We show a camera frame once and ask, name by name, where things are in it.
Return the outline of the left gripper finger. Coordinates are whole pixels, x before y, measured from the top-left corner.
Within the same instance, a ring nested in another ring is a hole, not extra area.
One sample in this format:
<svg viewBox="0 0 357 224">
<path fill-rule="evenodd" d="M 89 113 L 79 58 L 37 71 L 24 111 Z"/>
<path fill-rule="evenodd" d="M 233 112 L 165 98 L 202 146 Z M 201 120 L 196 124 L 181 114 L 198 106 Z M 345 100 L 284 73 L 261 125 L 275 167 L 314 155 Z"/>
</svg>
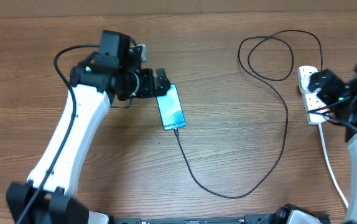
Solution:
<svg viewBox="0 0 357 224">
<path fill-rule="evenodd" d="M 159 96 L 165 96 L 168 92 L 168 90 L 170 89 L 171 84 L 167 84 L 167 85 L 160 85 L 157 86 L 154 89 L 154 96 L 155 97 L 159 97 Z"/>
<path fill-rule="evenodd" d="M 165 69 L 164 68 L 158 68 L 156 70 L 157 74 L 157 86 L 167 86 L 168 85 L 168 79 L 166 77 Z"/>
</svg>

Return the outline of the Samsung Galaxy smartphone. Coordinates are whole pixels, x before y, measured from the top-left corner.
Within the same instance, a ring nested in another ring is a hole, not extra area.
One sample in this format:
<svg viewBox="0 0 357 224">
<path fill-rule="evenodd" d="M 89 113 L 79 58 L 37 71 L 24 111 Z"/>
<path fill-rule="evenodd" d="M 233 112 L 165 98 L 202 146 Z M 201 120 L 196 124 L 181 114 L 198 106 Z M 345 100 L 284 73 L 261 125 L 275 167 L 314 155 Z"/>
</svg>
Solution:
<svg viewBox="0 0 357 224">
<path fill-rule="evenodd" d="M 182 105 L 175 84 L 171 84 L 166 95 L 157 97 L 157 104 L 164 131 L 186 126 Z"/>
</svg>

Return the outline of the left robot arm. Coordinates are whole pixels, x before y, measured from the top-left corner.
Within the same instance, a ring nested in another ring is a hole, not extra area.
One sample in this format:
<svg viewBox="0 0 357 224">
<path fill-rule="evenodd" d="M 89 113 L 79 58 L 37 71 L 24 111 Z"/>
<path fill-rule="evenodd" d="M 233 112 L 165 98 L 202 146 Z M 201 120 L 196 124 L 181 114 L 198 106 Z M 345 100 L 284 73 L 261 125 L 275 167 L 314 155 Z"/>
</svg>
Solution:
<svg viewBox="0 0 357 224">
<path fill-rule="evenodd" d="M 60 121 L 26 182 L 13 182 L 6 201 L 16 223 L 113 223 L 77 198 L 78 181 L 93 138 L 113 101 L 164 96 L 165 70 L 142 68 L 147 47 L 120 32 L 104 30 L 100 43 L 63 82 L 68 89 Z"/>
</svg>

